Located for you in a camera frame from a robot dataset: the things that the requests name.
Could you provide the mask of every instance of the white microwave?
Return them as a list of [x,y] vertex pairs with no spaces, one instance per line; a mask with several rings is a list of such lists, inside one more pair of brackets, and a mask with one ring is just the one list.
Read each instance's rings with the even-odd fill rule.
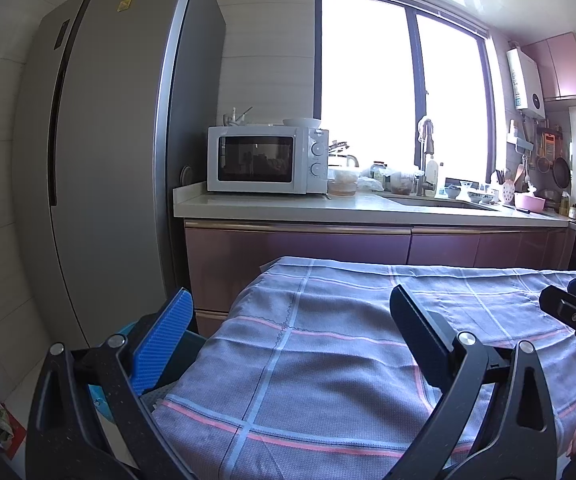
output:
[[326,193],[327,156],[327,130],[209,128],[208,191]]

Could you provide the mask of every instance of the pink pot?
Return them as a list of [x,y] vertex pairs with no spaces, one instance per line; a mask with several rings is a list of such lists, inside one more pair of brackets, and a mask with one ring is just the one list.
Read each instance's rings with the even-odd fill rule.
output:
[[518,207],[519,209],[527,209],[533,213],[539,213],[543,211],[543,207],[545,205],[546,201],[543,198],[531,196],[527,193],[514,194],[514,206]]

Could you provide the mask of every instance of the silver screw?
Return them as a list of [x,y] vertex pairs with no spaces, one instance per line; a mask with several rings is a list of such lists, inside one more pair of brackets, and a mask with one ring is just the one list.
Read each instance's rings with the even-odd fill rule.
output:
[[126,342],[126,338],[121,334],[111,335],[106,341],[110,348],[119,348]]
[[472,346],[477,342],[477,338],[470,332],[462,332],[459,334],[459,341],[461,341],[462,345]]
[[63,343],[55,343],[50,347],[50,353],[52,355],[59,355],[61,353],[63,353],[63,351],[65,350],[65,346],[63,346]]
[[534,346],[530,341],[521,341],[519,343],[519,348],[522,352],[526,352],[527,354],[532,354],[534,352]]

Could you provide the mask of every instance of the white countertop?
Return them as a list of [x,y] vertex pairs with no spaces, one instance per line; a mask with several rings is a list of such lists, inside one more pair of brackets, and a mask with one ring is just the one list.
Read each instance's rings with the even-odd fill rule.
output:
[[205,183],[174,190],[175,217],[277,222],[418,226],[567,227],[555,213],[402,205],[373,193],[351,197],[206,192]]

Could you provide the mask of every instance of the gray refrigerator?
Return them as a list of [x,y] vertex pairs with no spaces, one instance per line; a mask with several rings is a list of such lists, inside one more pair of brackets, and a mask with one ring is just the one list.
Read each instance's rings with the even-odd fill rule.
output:
[[97,345],[189,286],[172,190],[206,178],[225,22],[216,0],[68,0],[21,82],[21,256],[54,340]]

